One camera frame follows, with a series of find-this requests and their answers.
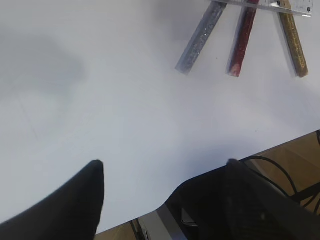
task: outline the white table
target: white table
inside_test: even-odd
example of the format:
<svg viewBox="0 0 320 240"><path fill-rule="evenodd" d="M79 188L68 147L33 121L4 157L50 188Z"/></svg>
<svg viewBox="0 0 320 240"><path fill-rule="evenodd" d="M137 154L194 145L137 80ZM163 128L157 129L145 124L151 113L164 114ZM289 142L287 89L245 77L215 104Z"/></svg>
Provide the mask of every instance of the white table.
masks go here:
<svg viewBox="0 0 320 240"><path fill-rule="evenodd" d="M184 181L320 128L320 4L297 17L310 75L293 77L277 14L259 10L239 79L228 6L193 70L175 70L204 0L2 0L0 222L104 162L99 232Z"/></svg>

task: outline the ruler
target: ruler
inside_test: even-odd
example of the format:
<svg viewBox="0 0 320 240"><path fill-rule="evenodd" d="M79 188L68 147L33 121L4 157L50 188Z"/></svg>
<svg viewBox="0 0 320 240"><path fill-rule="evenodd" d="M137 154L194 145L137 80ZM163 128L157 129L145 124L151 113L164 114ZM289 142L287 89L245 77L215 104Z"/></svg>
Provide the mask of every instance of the ruler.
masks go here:
<svg viewBox="0 0 320 240"><path fill-rule="evenodd" d="M240 5L280 13L288 13L311 17L314 0L260 0L258 4L250 3L250 0L212 0L226 4Z"/></svg>

